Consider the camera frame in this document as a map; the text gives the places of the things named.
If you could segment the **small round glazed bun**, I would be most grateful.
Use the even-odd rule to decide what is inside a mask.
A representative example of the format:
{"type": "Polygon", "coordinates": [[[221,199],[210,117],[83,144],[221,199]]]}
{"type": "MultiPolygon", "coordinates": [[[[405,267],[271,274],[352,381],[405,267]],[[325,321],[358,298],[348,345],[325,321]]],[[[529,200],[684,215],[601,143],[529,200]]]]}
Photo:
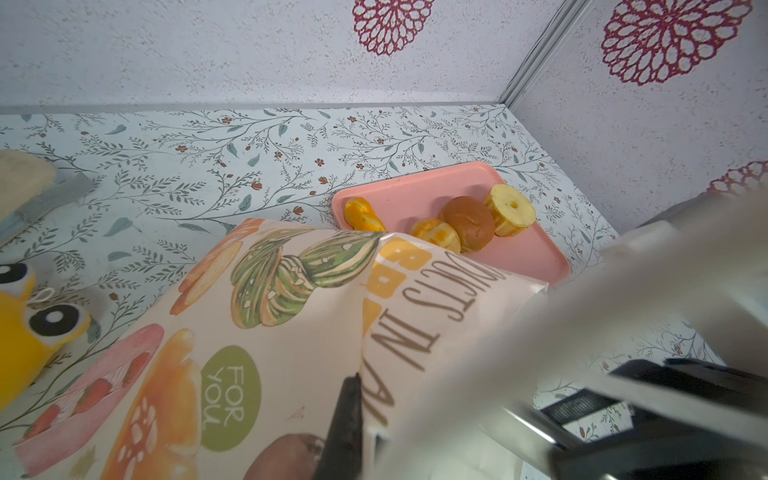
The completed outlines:
{"type": "Polygon", "coordinates": [[[456,254],[462,249],[457,231],[437,218],[418,220],[411,228],[410,235],[456,254]]]}

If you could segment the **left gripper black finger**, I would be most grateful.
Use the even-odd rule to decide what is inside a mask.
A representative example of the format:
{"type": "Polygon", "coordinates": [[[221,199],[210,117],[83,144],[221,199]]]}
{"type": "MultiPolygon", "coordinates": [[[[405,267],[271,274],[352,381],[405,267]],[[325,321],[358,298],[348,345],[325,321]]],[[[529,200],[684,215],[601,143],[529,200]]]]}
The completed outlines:
{"type": "Polygon", "coordinates": [[[363,468],[362,384],[344,379],[314,480],[355,480],[363,468]]]}

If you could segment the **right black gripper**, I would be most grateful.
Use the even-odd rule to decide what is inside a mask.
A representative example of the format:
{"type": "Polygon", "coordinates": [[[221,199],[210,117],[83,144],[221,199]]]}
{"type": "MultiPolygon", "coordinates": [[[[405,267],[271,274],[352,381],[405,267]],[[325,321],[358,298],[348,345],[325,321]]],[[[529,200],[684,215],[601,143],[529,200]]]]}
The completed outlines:
{"type": "MultiPolygon", "coordinates": [[[[767,411],[764,377],[701,360],[670,358],[663,364],[632,360],[613,375],[713,400],[750,413],[767,411]]],[[[566,425],[605,410],[617,399],[582,389],[542,411],[557,427],[549,456],[555,479],[764,479],[767,452],[668,415],[636,407],[631,429],[585,443],[566,425]]]]}

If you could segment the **long twisted fake bread stick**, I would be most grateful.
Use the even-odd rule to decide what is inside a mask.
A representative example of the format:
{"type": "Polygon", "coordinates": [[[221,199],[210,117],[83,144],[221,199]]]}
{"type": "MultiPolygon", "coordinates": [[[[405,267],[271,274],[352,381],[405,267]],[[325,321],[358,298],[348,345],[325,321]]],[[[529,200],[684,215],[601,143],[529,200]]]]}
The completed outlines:
{"type": "Polygon", "coordinates": [[[371,204],[362,197],[353,197],[346,202],[344,219],[355,231],[386,231],[386,226],[376,215],[371,204]]]}

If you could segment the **round orange fake bun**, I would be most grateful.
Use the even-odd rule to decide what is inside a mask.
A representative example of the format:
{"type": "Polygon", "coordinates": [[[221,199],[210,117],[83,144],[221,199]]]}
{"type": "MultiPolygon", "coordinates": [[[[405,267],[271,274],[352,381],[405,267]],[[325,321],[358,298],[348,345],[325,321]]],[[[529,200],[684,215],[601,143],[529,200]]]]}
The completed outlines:
{"type": "Polygon", "coordinates": [[[495,221],[490,211],[469,196],[450,200],[439,212],[438,219],[457,232],[462,253],[482,250],[495,236],[495,221]]]}

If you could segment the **yellow ring-shaped fake bread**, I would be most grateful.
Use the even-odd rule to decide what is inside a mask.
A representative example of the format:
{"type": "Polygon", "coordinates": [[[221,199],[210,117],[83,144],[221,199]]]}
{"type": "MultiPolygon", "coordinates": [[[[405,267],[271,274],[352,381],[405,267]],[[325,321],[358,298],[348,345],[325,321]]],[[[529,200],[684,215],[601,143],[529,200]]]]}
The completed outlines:
{"type": "Polygon", "coordinates": [[[510,237],[522,233],[537,220],[528,198],[507,184],[494,185],[483,200],[494,220],[495,234],[510,237]]]}

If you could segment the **white paper bag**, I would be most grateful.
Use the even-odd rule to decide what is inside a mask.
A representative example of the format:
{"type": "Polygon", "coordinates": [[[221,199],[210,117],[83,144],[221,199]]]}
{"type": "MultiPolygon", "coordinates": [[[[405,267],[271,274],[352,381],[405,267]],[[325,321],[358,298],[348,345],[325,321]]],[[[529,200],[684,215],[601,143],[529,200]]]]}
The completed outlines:
{"type": "Polygon", "coordinates": [[[550,290],[417,238],[248,220],[149,310],[64,345],[1,407],[5,479],[239,478],[326,436],[345,378],[375,478],[603,341],[712,301],[767,266],[767,195],[713,205],[646,250],[550,290]]]}

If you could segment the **steel tongs cream tips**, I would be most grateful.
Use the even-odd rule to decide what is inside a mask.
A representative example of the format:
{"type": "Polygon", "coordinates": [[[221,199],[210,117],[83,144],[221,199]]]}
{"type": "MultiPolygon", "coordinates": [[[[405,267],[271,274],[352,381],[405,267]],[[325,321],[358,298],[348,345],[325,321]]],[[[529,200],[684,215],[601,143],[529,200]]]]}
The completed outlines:
{"type": "Polygon", "coordinates": [[[492,409],[481,430],[505,449],[552,479],[558,479],[554,455],[583,442],[547,415],[527,405],[492,409]]]}

